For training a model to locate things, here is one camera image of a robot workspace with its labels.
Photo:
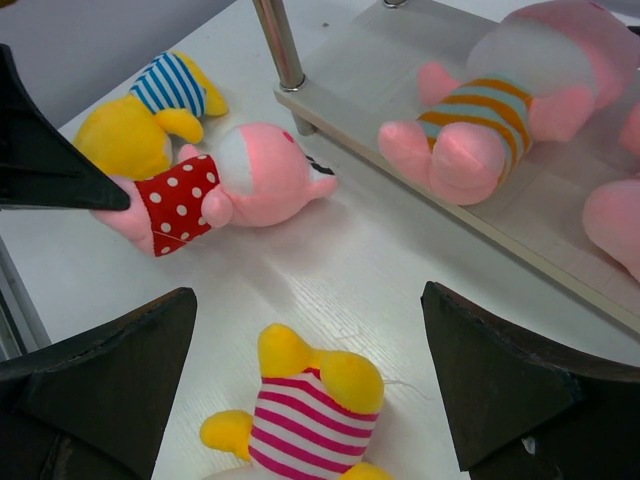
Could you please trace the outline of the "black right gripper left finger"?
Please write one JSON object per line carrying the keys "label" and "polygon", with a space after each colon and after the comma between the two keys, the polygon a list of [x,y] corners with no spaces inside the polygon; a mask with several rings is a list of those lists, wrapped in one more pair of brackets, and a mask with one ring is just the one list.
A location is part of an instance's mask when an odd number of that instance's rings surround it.
{"label": "black right gripper left finger", "polygon": [[197,312],[177,288],[1,364],[4,479],[149,479]]}

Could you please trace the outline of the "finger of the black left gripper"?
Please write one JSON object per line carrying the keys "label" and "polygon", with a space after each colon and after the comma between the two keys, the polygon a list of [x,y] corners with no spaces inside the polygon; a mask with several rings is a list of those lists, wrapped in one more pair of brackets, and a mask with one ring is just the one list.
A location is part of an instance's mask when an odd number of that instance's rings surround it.
{"label": "finger of the black left gripper", "polygon": [[1,207],[124,211],[129,195],[41,114],[1,46]]}

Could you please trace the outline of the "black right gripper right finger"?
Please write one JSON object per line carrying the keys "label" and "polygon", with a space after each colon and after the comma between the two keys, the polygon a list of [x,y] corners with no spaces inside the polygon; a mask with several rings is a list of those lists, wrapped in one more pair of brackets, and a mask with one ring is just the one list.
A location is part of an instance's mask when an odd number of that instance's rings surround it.
{"label": "black right gripper right finger", "polygon": [[638,367],[536,334],[436,282],[421,302],[461,471],[473,479],[638,478]]}

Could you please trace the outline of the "yellow toy pink striped shirt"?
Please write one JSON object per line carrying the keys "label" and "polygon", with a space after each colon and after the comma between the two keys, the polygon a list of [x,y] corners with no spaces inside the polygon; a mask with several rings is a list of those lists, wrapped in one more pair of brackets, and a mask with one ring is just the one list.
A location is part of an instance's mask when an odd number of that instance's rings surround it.
{"label": "yellow toy pink striped shirt", "polygon": [[254,409],[206,418],[208,448],[278,479],[388,479],[364,456],[384,404],[384,381],[366,357],[318,349],[275,323],[259,335]]}

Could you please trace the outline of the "pink toy red polka-dot shirt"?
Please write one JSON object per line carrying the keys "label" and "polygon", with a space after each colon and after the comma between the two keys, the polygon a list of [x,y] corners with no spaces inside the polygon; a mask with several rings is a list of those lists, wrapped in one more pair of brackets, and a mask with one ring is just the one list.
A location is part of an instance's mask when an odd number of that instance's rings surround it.
{"label": "pink toy red polka-dot shirt", "polygon": [[129,208],[96,210],[94,217],[154,257],[227,225],[282,223],[338,185],[334,172],[289,131],[265,122],[234,127],[210,153],[187,144],[177,164],[154,177],[115,182],[128,194]]}

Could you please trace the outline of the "pink toy orange striped shirt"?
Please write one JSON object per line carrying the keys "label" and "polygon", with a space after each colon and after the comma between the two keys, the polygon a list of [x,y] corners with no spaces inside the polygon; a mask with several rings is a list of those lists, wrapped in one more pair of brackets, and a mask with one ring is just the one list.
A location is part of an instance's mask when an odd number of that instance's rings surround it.
{"label": "pink toy orange striped shirt", "polygon": [[639,38],[591,1],[543,1],[507,15],[471,50],[458,80],[421,66],[425,111],[384,123],[381,155],[455,205],[490,197],[537,142],[566,142],[616,101],[639,67]]}

